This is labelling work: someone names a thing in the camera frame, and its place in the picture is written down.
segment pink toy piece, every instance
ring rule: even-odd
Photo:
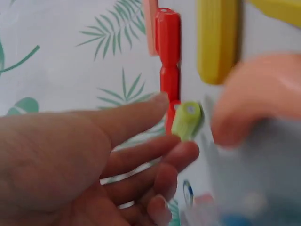
[[[155,16],[158,10],[158,0],[143,0],[147,45],[149,54],[158,55],[155,49]]]
[[[260,119],[301,118],[301,54],[273,53],[239,63],[211,120],[214,142],[239,145]]]

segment yellow plastic block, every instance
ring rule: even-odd
[[[301,28],[301,0],[249,0],[265,15]]]
[[[203,82],[223,84],[236,61],[238,0],[196,0],[197,68]]]

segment fingernail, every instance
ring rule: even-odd
[[[164,202],[164,206],[165,206],[165,208],[167,208],[168,207],[168,203],[167,203],[166,199],[162,195],[160,195],[160,194],[158,194],[158,198],[160,198]]]
[[[151,97],[150,101],[161,103],[162,105],[169,105],[168,94],[165,92],[158,93]]]

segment lime green toy piece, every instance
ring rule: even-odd
[[[201,119],[201,106],[197,102],[183,102],[175,112],[171,132],[179,136],[182,141],[190,140]]]

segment blue object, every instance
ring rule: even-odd
[[[251,220],[239,214],[225,214],[221,216],[223,226],[252,226]]]

